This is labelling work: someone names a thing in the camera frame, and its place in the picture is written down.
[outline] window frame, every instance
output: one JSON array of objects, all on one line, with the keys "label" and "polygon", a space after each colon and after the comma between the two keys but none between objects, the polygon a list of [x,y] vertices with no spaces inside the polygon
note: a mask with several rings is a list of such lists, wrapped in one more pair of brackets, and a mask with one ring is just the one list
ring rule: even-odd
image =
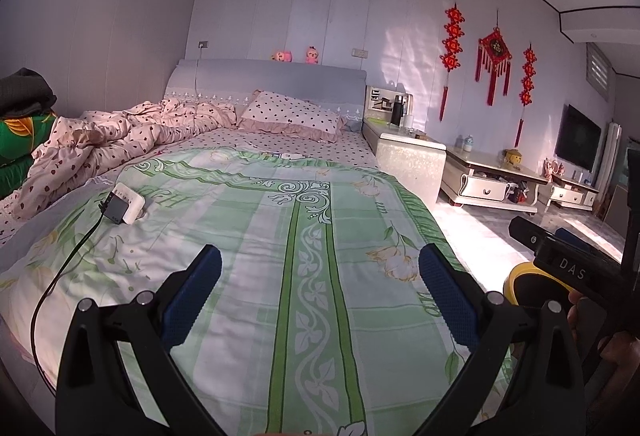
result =
[{"label": "window frame", "polygon": [[[586,56],[587,56],[587,82],[590,83],[591,87],[595,89],[605,101],[609,101],[613,80],[615,77],[615,73],[613,71],[613,66],[607,56],[602,52],[600,48],[593,42],[587,42],[586,47]],[[591,63],[596,64],[604,64],[607,69],[607,85],[603,87],[598,78],[593,74],[593,69],[591,67]]]}]

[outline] black thermos bottle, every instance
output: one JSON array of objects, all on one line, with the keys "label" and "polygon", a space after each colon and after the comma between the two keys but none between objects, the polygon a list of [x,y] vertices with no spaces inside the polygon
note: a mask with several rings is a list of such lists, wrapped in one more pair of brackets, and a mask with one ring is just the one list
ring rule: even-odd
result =
[{"label": "black thermos bottle", "polygon": [[400,127],[400,120],[402,119],[402,102],[400,101],[400,95],[396,96],[393,109],[391,110],[391,123],[394,126]]}]

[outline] black cable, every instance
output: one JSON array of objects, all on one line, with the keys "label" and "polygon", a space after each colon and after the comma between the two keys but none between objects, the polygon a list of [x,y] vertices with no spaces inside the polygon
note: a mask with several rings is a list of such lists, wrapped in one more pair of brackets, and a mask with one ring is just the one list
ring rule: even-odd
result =
[{"label": "black cable", "polygon": [[66,261],[60,267],[60,270],[58,270],[58,273],[52,279],[51,283],[49,283],[49,286],[47,286],[47,289],[44,291],[44,293],[40,297],[40,300],[38,301],[38,304],[36,305],[36,309],[33,311],[33,315],[31,317],[31,354],[33,355],[33,361],[34,361],[34,363],[36,365],[36,368],[38,369],[38,372],[40,373],[40,376],[42,377],[45,385],[47,386],[47,388],[49,389],[49,391],[52,393],[52,395],[54,397],[56,396],[56,389],[53,387],[53,384],[47,378],[47,375],[45,374],[44,370],[42,369],[42,366],[40,365],[40,362],[38,361],[38,355],[36,354],[36,319],[38,317],[38,312],[40,311],[40,307],[42,306],[42,303],[44,302],[44,299],[46,299],[51,294],[51,292],[55,288],[56,284],[60,280],[60,277],[62,276],[62,272],[65,271],[65,268],[71,262],[71,259],[73,259],[73,256],[75,256],[75,254],[78,253],[78,250],[80,250],[80,248],[82,248],[82,246],[85,244],[86,240],[91,237],[92,233],[94,233],[96,228],[98,228],[98,225],[100,225],[100,222],[102,221],[102,218],[104,217],[105,207],[104,207],[103,204],[100,204],[99,207],[100,207],[100,217],[95,222],[95,225],[92,226],[91,229],[78,242],[78,244],[76,244],[74,249],[71,251],[71,254],[69,254],[69,257],[66,258]]}]

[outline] pink comforter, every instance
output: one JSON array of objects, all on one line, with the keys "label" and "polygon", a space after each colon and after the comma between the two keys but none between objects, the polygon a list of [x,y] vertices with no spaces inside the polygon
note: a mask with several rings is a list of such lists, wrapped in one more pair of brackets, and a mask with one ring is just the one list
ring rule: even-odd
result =
[{"label": "pink comforter", "polygon": [[142,156],[156,145],[180,142],[236,123],[233,106],[143,102],[127,111],[59,117],[49,141],[34,152],[27,180],[16,191],[12,215],[28,220],[89,178]]}]

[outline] wall outlet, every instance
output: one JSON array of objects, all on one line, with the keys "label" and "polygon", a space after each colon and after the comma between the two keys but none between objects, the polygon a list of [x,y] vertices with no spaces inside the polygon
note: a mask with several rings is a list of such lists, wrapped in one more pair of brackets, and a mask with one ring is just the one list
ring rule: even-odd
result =
[{"label": "wall outlet", "polygon": [[366,59],[369,56],[369,52],[366,50],[358,50],[354,48],[351,50],[352,57],[360,57],[361,59]]}]

